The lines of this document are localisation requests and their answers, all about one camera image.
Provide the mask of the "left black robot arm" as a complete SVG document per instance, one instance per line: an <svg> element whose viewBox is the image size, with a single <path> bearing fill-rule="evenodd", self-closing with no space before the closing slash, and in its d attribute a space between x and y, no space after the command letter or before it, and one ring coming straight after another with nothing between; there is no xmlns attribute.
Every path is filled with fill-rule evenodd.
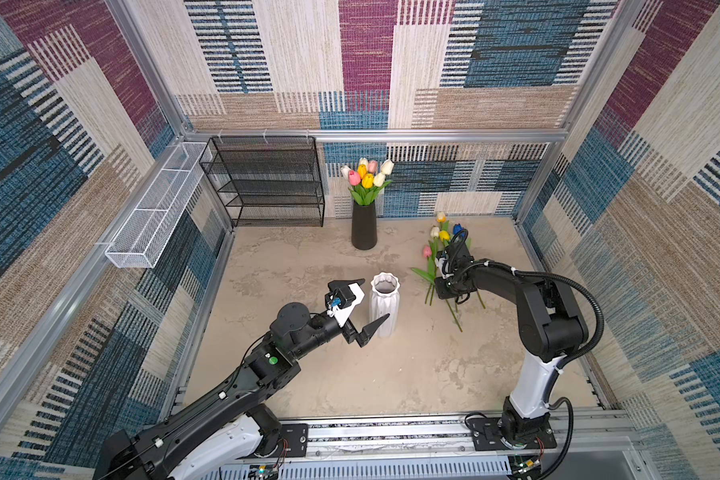
<svg viewBox="0 0 720 480"><path fill-rule="evenodd" d="M97 479L200 479L227 460L269 456L282 424L265 405L301 370L299 359L341 336L367 345L387 320L362 329L350 320L364 299L362 280L328 284L325 311L284 305L268 332L253 342L236 369L201 398L133 436L120 430L103 444Z"/></svg>

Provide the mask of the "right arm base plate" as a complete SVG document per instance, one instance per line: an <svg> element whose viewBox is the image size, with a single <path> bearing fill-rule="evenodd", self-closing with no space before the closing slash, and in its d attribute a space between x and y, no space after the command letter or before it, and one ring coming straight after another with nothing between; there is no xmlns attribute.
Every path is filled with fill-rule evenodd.
<svg viewBox="0 0 720 480"><path fill-rule="evenodd" d="M516 422L512 419L468 415L465 426L477 451L554 449L558 446L550 425L550 414Z"/></svg>

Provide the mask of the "white ribbed ceramic vase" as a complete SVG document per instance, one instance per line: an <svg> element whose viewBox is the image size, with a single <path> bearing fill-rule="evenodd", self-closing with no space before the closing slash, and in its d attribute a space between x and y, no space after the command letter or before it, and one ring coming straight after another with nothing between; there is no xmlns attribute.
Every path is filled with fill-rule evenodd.
<svg viewBox="0 0 720 480"><path fill-rule="evenodd" d="M388 318L377 329L379 337L389 337L395 329L400 307L400 281L386 272L374 276L371 281L370 320L388 314Z"/></svg>

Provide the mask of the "blue tulip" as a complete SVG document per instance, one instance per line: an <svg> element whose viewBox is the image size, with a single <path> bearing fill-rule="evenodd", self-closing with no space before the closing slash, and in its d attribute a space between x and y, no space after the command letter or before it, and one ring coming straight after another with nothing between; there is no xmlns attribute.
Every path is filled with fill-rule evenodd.
<svg viewBox="0 0 720 480"><path fill-rule="evenodd" d="M451 234L451 245L462 244L465 248L469 249L471 245L471 239L469 238L469 231L461 224L455 224Z"/></svg>

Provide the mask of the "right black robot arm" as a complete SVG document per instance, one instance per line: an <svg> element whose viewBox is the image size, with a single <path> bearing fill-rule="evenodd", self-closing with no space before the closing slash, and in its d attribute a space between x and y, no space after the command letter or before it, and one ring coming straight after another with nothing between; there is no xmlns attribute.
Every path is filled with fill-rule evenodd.
<svg viewBox="0 0 720 480"><path fill-rule="evenodd" d="M487 291L515 305L525 358L497 427L506 447L524 448L548 428L550 395L564 366L588 341L588 327L572 281L547 272L520 271L489 259L477 260L470 254L467 240L468 232L462 230L437 254L435 293L458 305L474 293Z"/></svg>

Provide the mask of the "black cylindrical vase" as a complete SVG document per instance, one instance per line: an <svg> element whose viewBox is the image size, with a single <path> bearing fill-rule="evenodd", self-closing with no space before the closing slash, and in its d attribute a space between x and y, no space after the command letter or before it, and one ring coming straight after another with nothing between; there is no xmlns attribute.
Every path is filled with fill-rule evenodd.
<svg viewBox="0 0 720 480"><path fill-rule="evenodd" d="M369 205L353 204L351 242L362 251L370 250L377 244L377 213L375 203Z"/></svg>

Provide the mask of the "cream white tulip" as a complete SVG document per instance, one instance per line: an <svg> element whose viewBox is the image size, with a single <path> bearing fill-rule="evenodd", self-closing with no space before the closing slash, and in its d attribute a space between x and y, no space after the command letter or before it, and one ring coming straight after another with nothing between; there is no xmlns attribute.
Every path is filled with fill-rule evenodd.
<svg viewBox="0 0 720 480"><path fill-rule="evenodd" d="M392 173L393 169L394 169L394 162L391 160L386 160L381 165L380 172L383 173L384 175L388 176Z"/></svg>

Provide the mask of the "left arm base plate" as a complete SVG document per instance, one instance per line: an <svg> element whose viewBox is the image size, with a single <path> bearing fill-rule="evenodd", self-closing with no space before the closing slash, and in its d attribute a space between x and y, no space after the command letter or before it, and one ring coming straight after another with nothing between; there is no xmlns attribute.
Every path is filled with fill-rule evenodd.
<svg viewBox="0 0 720 480"><path fill-rule="evenodd" d="M286 459L302 458L306 456L308 440L307 423L284 423L277 431L265 435L260 446L246 459L276 459L282 454Z"/></svg>

